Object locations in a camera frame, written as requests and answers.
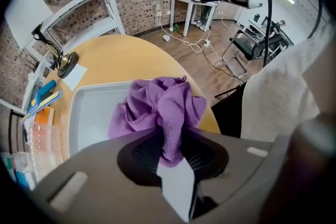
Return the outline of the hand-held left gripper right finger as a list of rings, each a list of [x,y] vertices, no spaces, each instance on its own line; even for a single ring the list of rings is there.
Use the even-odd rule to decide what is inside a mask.
[[[283,139],[263,142],[184,129],[180,149],[195,175],[191,224],[257,224],[284,161]]]

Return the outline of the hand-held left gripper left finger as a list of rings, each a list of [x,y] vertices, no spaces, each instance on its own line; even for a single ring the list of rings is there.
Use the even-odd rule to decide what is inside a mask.
[[[35,201],[60,224],[187,224],[187,164],[165,168],[162,146],[156,129],[92,144],[46,175]]]

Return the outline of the grey plastic tray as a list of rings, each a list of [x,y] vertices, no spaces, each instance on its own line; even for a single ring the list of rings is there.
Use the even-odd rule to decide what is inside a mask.
[[[125,100],[130,84],[130,81],[115,82],[76,90],[68,120],[69,156],[109,138],[112,114],[116,105]],[[190,165],[183,159],[173,168],[159,164],[155,172],[163,179],[163,197],[184,222],[189,222],[195,182]]]

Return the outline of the purple cloth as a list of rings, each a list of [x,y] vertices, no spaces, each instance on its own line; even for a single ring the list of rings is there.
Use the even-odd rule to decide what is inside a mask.
[[[183,159],[182,128],[197,127],[206,107],[206,99],[192,94],[186,77],[134,80],[125,100],[115,106],[108,137],[160,127],[164,136],[160,163],[175,167]]]

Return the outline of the white side table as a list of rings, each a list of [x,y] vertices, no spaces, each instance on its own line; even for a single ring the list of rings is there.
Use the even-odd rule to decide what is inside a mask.
[[[170,6],[170,27],[173,27],[173,25],[174,25],[174,12],[175,12],[175,2],[176,1],[188,4],[187,12],[186,12],[186,18],[185,18],[185,24],[184,24],[184,30],[183,30],[183,36],[184,37],[187,36],[189,25],[195,23],[196,6],[197,5],[198,6],[207,6],[207,7],[211,8],[209,16],[207,18],[207,21],[206,21],[206,24],[204,26],[203,31],[207,32],[209,30],[210,25],[211,25],[212,20],[213,20],[213,15],[214,15],[214,13],[216,11],[216,8],[218,7],[217,4],[215,4],[213,2],[201,3],[201,2],[196,2],[196,1],[193,1],[193,0],[171,0],[171,6]]]

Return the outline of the person's black trousers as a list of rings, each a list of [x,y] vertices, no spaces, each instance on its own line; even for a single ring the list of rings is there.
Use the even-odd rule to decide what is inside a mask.
[[[222,100],[214,104],[211,109],[222,135],[240,138],[242,122],[242,98],[246,83],[215,96]]]

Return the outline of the large clear bottle red label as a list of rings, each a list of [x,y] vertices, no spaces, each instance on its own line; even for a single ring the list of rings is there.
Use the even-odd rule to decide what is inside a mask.
[[[28,145],[38,182],[63,163],[59,127],[33,122],[29,128]]]

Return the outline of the orange packet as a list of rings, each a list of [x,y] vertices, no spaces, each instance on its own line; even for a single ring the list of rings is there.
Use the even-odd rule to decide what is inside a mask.
[[[42,108],[35,116],[35,122],[41,124],[54,124],[55,110],[49,106]]]

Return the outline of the person's white shirt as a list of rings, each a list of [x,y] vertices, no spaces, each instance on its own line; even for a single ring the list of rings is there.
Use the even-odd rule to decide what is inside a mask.
[[[272,142],[319,114],[336,119],[336,33],[294,45],[247,81],[240,136]]]

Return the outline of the blue hand tool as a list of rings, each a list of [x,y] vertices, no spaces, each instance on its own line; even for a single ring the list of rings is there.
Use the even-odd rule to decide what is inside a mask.
[[[51,90],[53,90],[55,87],[56,81],[51,80],[47,84],[39,88],[33,99],[31,100],[28,111],[30,112],[32,109],[37,108],[43,100],[51,95]]]

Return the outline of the white paper sheet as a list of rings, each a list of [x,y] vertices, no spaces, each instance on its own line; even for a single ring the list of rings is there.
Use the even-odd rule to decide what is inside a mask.
[[[76,64],[70,74],[63,78],[62,81],[68,86],[71,91],[74,91],[86,71],[86,67]]]

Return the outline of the table lamp white shade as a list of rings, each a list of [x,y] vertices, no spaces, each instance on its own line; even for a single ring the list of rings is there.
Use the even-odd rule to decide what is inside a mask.
[[[44,36],[43,23],[53,15],[44,0],[10,0],[4,13],[18,46],[25,48],[32,40],[42,42],[53,56],[51,69],[56,69],[57,76],[64,79],[76,66],[79,56],[76,52],[65,54]]]

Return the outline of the black mesh metal-frame chair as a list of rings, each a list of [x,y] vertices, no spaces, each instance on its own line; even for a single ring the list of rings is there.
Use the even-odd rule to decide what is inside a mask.
[[[234,45],[248,61],[253,61],[253,60],[259,60],[263,56],[263,52],[265,50],[265,44],[263,41],[257,42],[250,35],[243,32],[242,30],[238,30],[233,37],[230,37],[229,45],[222,54],[222,62],[230,70],[230,72],[233,74],[234,77],[240,79],[248,73],[248,70],[243,64],[243,62],[239,59],[238,54],[234,56],[234,59],[243,69],[244,72],[242,74],[236,74],[229,65],[229,63],[225,60],[225,55],[232,45]]]

